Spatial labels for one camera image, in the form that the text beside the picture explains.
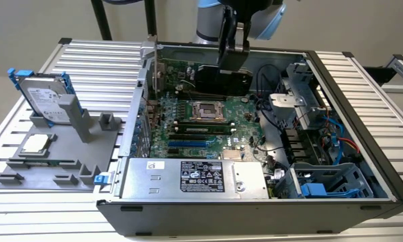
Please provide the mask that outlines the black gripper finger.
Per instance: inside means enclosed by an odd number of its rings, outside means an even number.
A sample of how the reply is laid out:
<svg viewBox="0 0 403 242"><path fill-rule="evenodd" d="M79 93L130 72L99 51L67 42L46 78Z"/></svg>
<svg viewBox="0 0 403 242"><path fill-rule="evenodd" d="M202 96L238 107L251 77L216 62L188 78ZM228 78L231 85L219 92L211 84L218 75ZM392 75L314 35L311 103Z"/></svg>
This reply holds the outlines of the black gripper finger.
<svg viewBox="0 0 403 242"><path fill-rule="evenodd" d="M220 70L238 71L248 56L248 22L238 21L238 14L223 8L223 20L219 32L218 67Z"/></svg>

